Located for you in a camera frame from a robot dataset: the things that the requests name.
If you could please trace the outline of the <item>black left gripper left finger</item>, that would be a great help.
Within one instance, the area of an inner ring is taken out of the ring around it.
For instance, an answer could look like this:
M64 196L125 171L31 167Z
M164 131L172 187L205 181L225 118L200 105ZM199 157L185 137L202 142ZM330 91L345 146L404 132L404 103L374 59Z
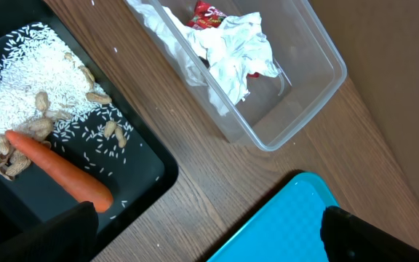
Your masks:
M88 261L97 239L93 203L82 202L0 244L0 262Z

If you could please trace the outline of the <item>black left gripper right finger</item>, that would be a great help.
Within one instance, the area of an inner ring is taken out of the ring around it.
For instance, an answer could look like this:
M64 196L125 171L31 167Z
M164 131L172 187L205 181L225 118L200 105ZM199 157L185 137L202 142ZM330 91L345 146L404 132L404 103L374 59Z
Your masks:
M336 207L323 212L320 237L330 262L419 262L419 250Z

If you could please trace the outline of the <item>teal serving tray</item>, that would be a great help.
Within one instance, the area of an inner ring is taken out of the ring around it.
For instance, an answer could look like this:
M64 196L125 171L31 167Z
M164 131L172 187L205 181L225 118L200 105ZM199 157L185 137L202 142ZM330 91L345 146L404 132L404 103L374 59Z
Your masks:
M320 237L323 212L337 206L327 184L312 172L290 180L209 261L327 261Z

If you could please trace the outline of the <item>orange carrot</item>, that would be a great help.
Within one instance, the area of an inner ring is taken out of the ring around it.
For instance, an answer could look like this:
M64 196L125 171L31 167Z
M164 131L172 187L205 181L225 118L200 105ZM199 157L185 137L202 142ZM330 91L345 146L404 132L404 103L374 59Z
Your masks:
M113 204L111 191L98 179L27 135L13 130L7 130L4 134L18 151L45 171L77 202L93 203L97 213L104 213Z

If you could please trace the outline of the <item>rice and peanut scraps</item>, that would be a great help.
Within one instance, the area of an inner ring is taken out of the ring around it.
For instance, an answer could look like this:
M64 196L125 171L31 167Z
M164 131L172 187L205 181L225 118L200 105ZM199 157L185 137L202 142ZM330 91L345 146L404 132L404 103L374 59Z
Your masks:
M92 70L47 24L24 25L2 37L1 176L14 180L31 165L5 138L7 130L61 151L79 142L126 164L133 129Z

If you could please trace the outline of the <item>white napkin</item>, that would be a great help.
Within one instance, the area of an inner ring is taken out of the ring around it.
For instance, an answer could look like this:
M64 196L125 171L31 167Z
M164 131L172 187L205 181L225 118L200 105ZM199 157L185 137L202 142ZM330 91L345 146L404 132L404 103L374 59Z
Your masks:
M174 58L192 87L202 85L204 77L194 65L183 46L150 4L130 0L127 2L144 18L144 25L151 29L164 43L168 55ZM190 44L197 57L209 61L209 72L233 104L243 100L250 92L247 74L276 78L280 70L275 66L271 45L262 32L260 13L243 16L228 16L218 28L196 30L183 25L165 7L184 39Z

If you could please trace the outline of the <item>red snack wrapper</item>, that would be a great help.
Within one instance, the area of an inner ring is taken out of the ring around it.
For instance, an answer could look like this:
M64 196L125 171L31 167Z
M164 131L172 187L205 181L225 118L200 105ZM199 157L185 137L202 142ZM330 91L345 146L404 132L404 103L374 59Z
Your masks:
M193 17L187 22L186 25L196 30L218 28L221 23L228 17L215 6L205 1L197 1L193 11ZM210 63L206 58L202 56L199 56L199 58L207 68L210 67ZM260 77L260 74L255 72L253 74L247 74L247 76L249 78L256 79Z

